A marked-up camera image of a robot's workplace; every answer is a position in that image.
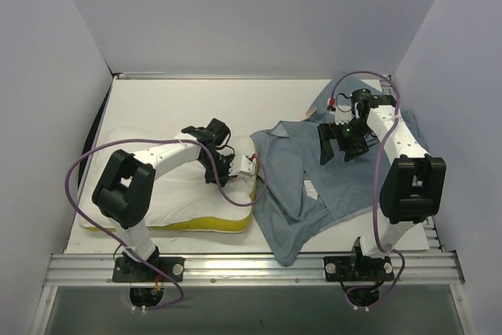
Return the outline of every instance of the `glass panel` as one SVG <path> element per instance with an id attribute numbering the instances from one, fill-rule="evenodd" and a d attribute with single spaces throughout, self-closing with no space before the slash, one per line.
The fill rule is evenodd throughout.
<path id="1" fill-rule="evenodd" d="M 368 313 L 352 310 L 336 285 L 187 288 L 181 304 L 146 315 L 131 312 L 128 294 L 124 287 L 61 287 L 47 334 L 462 333 L 448 286 L 398 286 Z"/>

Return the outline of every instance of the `black joint housing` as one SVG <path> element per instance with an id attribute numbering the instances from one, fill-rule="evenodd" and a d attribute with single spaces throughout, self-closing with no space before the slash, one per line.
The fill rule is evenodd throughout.
<path id="1" fill-rule="evenodd" d="M 418 224 L 434 216 L 439 211 L 445 176 L 446 163 L 442 158 L 396 158 L 380 191 L 382 213 L 391 224 Z"/>
<path id="2" fill-rule="evenodd" d="M 129 186 L 122 180 L 129 180 Z M 111 154 L 93 192 L 93 203 L 101 213 L 117 221 L 124 229 L 144 219 L 150 206 L 155 169 L 134 155 L 119 149 Z"/>

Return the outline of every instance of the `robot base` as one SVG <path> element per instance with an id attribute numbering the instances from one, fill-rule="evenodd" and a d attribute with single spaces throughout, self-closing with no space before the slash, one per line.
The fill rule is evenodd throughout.
<path id="1" fill-rule="evenodd" d="M 160 257 L 158 249 L 148 258 L 148 263 L 164 271 L 176 282 L 183 281 L 184 258 L 182 257 Z M 112 282 L 162 282 L 164 279 L 157 279 L 158 274 L 140 262 L 123 253 L 117 258 L 113 270 Z"/>

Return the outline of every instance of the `metal frame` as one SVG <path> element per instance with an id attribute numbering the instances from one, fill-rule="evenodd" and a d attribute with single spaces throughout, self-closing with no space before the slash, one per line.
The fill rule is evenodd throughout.
<path id="1" fill-rule="evenodd" d="M 441 248 L 432 218 L 424 222 L 424 230 L 430 249 L 404 253 L 406 268 L 399 285 L 449 285 L 464 333 L 475 334 L 457 254 Z M 342 255 L 347 253 L 301 253 L 292 266 L 285 268 L 271 253 L 184 254 L 180 255 L 185 258 L 181 285 L 332 286 L 336 283 L 325 280 L 323 257 Z M 401 267 L 400 258 L 391 255 L 391 261 L 397 271 Z M 113 255 L 108 253 L 52 255 L 31 333 L 45 332 L 59 286 L 151 286 L 151 283 L 112 282 L 114 266 Z"/>

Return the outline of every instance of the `clothing tag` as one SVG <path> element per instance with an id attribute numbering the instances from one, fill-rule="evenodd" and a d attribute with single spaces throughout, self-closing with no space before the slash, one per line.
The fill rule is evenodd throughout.
<path id="1" fill-rule="evenodd" d="M 307 192 L 307 196 L 309 198 L 313 198 L 314 200 L 317 200 L 318 193 L 317 193 L 317 190 L 315 190 L 315 187 L 312 184 L 312 182 L 309 180 L 304 180 L 304 185 L 305 185 L 305 191 Z"/>

